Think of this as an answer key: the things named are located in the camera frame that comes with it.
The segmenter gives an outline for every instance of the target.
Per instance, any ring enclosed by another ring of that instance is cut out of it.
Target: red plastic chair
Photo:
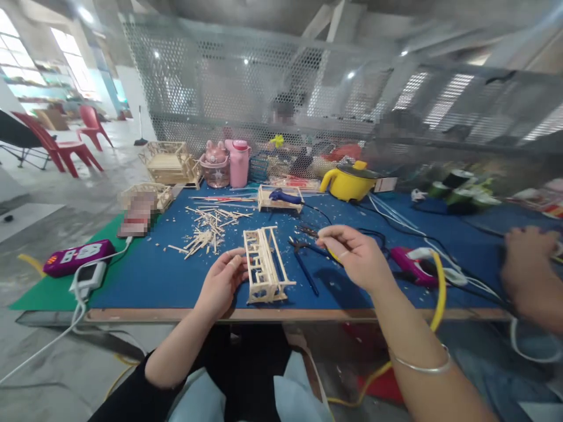
[[[105,136],[107,141],[110,143],[111,147],[114,148],[113,144],[110,141],[110,137],[107,136],[106,131],[101,126],[100,118],[98,117],[98,112],[96,109],[90,105],[81,105],[80,106],[80,116],[86,125],[85,128],[80,128],[76,130],[76,134],[78,135],[78,139],[80,138],[80,134],[87,135],[90,137],[94,146],[98,151],[101,151],[100,141],[98,141],[98,133],[101,133]]]
[[[32,117],[24,113],[13,112],[14,116],[20,119],[24,124],[26,124],[31,131],[39,138],[41,145],[47,150],[51,159],[59,169],[61,173],[65,172],[62,161],[65,162],[66,166],[69,168],[69,172],[74,178],[78,178],[78,173],[74,167],[74,163],[70,157],[73,152],[78,155],[78,157],[86,164],[91,167],[94,164],[98,167],[99,171],[104,171],[101,165],[96,161],[86,144],[82,142],[55,142],[51,135]]]

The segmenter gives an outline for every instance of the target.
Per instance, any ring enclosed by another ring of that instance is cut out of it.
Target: metal mesh fence
[[[320,177],[344,157],[406,187],[453,166],[480,167],[505,190],[557,173],[546,153],[563,143],[542,137],[563,127],[557,77],[164,16],[122,22],[158,140],[185,141],[195,157],[208,139],[238,138],[270,176]]]

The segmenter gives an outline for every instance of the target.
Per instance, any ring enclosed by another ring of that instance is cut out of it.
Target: yellow kettle
[[[356,161],[353,166],[338,165],[324,175],[319,191],[325,192],[330,183],[330,193],[337,199],[346,202],[350,199],[362,200],[379,177],[377,173],[367,170],[366,166],[365,161]]]

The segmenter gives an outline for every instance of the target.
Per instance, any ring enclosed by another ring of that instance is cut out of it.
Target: hand
[[[548,260],[555,251],[559,233],[540,233],[539,227],[528,226],[524,230],[513,228],[504,236],[508,260]]]
[[[350,279],[369,294],[374,294],[382,284],[395,283],[375,239],[352,227],[328,226],[321,229],[317,245],[330,249]]]
[[[236,289],[248,278],[248,264],[243,247],[223,253],[211,266],[199,293],[194,310],[217,321],[229,309]]]

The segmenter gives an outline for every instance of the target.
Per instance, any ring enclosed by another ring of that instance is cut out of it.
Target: bracelet
[[[452,357],[450,355],[450,351],[447,349],[447,347],[444,344],[442,345],[442,347],[446,351],[447,361],[446,361],[446,363],[444,363],[444,365],[436,367],[436,368],[422,368],[420,366],[412,365],[408,362],[405,362],[401,358],[398,358],[397,356],[395,356],[395,354],[391,350],[389,350],[389,351],[393,354],[393,357],[395,358],[395,360],[402,365],[408,366],[409,368],[414,369],[415,371],[418,371],[418,372],[427,373],[427,374],[431,374],[431,375],[438,375],[438,374],[446,372],[452,366]]]

